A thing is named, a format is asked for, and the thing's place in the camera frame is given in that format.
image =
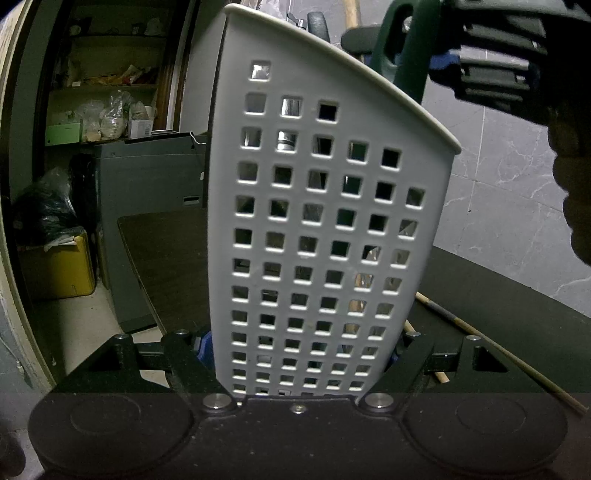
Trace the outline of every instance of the person's hand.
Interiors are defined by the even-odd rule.
[[[570,245],[591,265],[591,113],[585,105],[561,105],[548,125],[548,140],[557,153],[554,179],[568,193],[563,213],[572,230]]]

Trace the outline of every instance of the metal bolt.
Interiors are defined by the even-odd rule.
[[[203,399],[203,405],[212,410],[221,410],[230,406],[232,399],[225,393],[210,393]]]
[[[365,403],[373,408],[388,408],[394,399],[387,393],[370,393],[365,397]]]
[[[304,412],[305,412],[305,411],[307,411],[308,409],[306,408],[306,406],[305,406],[305,405],[299,405],[299,404],[296,404],[296,405],[292,405],[292,406],[290,407],[290,410],[291,410],[293,413],[295,413],[296,415],[300,415],[301,413],[304,413]]]

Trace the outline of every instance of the white plastic basket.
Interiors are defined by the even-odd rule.
[[[209,171],[218,380],[362,395],[431,250],[457,140],[336,47],[228,5]]]

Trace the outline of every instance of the dark table surface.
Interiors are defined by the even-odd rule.
[[[206,327],[206,211],[187,207],[123,217],[119,228],[160,330]],[[591,404],[591,320],[586,316],[436,247],[419,291]],[[436,350],[458,350],[464,334],[419,302],[408,320],[435,339]],[[591,478],[591,415],[581,419],[565,411],[569,435],[552,470],[559,478]]]

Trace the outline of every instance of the white box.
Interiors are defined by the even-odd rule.
[[[152,134],[152,120],[132,120],[129,129],[130,138],[144,138]]]

